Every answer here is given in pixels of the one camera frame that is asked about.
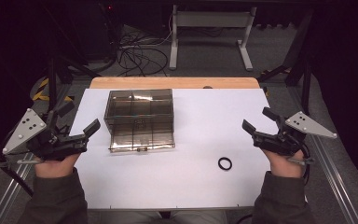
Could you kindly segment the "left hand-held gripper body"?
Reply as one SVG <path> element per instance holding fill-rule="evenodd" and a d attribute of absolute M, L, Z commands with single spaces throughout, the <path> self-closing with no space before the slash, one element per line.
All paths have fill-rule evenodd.
<path fill-rule="evenodd" d="M 61 112 L 52 110 L 46 119 L 42 119 L 33 109 L 28 108 L 2 153 L 5 156 L 21 154 L 21 148 L 25 147 L 42 161 L 63 161 L 67 156 L 85 152 L 90 128 L 74 136 L 58 133 L 56 122 L 61 115 Z"/>

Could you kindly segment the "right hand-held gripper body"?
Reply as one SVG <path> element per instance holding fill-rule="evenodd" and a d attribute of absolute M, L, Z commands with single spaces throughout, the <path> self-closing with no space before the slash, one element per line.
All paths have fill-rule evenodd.
<path fill-rule="evenodd" d="M 304 149 L 307 134 L 337 138 L 337 134 L 329 131 L 302 111 L 293 116 L 284 117 L 284 124 L 276 134 L 255 131 L 252 135 L 254 146 L 283 156 L 293 156 Z"/>

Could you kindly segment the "clear brown plastic drawer box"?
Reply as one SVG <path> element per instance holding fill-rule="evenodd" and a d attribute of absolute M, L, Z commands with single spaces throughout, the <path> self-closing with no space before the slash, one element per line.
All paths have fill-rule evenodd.
<path fill-rule="evenodd" d="M 110 91 L 104 121 L 112 153 L 175 147 L 172 89 Z"/>

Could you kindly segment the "person's right hand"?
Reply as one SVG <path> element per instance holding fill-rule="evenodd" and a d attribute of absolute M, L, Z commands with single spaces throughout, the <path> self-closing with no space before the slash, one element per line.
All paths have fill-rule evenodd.
<path fill-rule="evenodd" d="M 270 163 L 270 171 L 273 175 L 280 177 L 301 178 L 303 176 L 303 165 L 290 161 L 303 161 L 304 154 L 299 150 L 292 158 L 281 156 L 277 153 L 263 149 Z"/>

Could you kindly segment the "person's left hand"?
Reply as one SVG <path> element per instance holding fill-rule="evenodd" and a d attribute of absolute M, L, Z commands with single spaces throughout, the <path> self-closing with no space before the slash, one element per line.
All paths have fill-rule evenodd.
<path fill-rule="evenodd" d="M 70 175 L 74 171 L 74 167 L 79 154 L 66 157 L 62 161 L 44 161 L 34 166 L 37 177 L 41 178 L 59 178 Z"/>

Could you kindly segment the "black tripod stand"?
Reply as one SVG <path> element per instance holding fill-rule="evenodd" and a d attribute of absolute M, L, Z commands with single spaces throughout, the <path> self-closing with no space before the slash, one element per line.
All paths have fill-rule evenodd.
<path fill-rule="evenodd" d="M 48 79 L 48 110 L 52 110 L 64 102 L 73 81 L 69 67 L 74 67 L 91 78 L 99 76 L 99 74 L 86 66 L 62 55 L 51 57 L 48 60 L 48 73 L 46 75 Z"/>

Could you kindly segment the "yellow black hazard tape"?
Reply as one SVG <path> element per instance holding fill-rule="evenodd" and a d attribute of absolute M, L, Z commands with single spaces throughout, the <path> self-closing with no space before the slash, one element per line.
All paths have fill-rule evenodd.
<path fill-rule="evenodd" d="M 36 100 L 49 101 L 49 96 L 43 94 L 43 91 L 47 85 L 48 85 L 48 77 L 45 77 L 43 81 L 40 83 L 36 91 L 36 94 L 33 97 L 33 101 Z M 65 96 L 64 98 L 65 102 L 74 101 L 74 100 L 75 100 L 75 96 Z"/>

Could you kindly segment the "black metal stand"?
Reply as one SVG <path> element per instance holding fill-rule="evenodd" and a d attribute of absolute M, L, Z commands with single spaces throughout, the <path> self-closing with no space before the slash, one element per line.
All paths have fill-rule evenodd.
<path fill-rule="evenodd" d="M 294 87 L 299 81 L 302 81 L 301 93 L 301 108 L 305 114 L 309 114 L 309 99 L 310 99 L 310 82 L 311 82 L 311 66 L 307 59 L 300 59 L 294 65 L 286 66 L 280 65 L 272 70 L 263 71 L 256 79 L 259 83 L 267 81 L 279 74 L 287 72 L 287 77 L 284 83 L 287 87 Z"/>

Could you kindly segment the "white table mat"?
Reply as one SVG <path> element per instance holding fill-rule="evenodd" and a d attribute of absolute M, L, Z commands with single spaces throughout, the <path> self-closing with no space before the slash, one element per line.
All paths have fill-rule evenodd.
<path fill-rule="evenodd" d="M 276 133 L 262 114 L 260 89 L 198 89 L 172 93 L 175 147 L 112 153 L 105 126 L 76 163 L 89 208 L 164 210 L 253 205 L 269 162 L 241 127 Z"/>

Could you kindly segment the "black computer case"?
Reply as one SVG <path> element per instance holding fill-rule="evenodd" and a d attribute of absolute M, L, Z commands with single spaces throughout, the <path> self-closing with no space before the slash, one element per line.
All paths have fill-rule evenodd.
<path fill-rule="evenodd" d="M 107 5 L 86 3 L 85 37 L 83 47 L 86 57 L 93 61 L 114 61 L 117 58 L 117 38 Z"/>

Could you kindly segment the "aluminium floor rail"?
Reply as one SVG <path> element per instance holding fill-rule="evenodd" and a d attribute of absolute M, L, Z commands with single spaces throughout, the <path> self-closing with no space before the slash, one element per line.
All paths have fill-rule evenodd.
<path fill-rule="evenodd" d="M 30 160 L 33 157 L 31 153 L 8 156 L 5 163 L 0 162 L 0 167 L 5 167 L 17 175 L 22 181 L 25 181 L 31 171 L 29 164 L 19 164 L 18 161 Z M 0 198 L 0 224 L 4 224 L 10 209 L 12 208 L 17 196 L 22 190 L 19 184 L 10 175 L 9 182 L 5 186 L 3 196 Z"/>
<path fill-rule="evenodd" d="M 351 201 L 351 197 L 344 181 L 331 156 L 328 154 L 322 139 L 319 136 L 312 136 L 310 141 L 314 146 L 314 154 L 317 156 L 319 163 L 324 170 L 324 174 L 337 199 L 337 203 L 347 224 L 358 224 L 358 213 Z"/>

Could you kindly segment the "white metal desk frame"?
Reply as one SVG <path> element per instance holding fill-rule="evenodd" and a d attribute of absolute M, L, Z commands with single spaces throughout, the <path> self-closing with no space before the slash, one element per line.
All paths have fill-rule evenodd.
<path fill-rule="evenodd" d="M 240 12 L 208 12 L 208 11 L 181 11 L 177 5 L 172 7 L 171 54 L 169 68 L 175 70 L 178 59 L 178 28 L 179 27 L 217 27 L 217 28 L 244 28 L 243 38 L 237 41 L 245 69 L 252 71 L 253 65 L 247 50 L 247 42 L 255 20 L 257 8 L 251 7 L 248 11 Z"/>

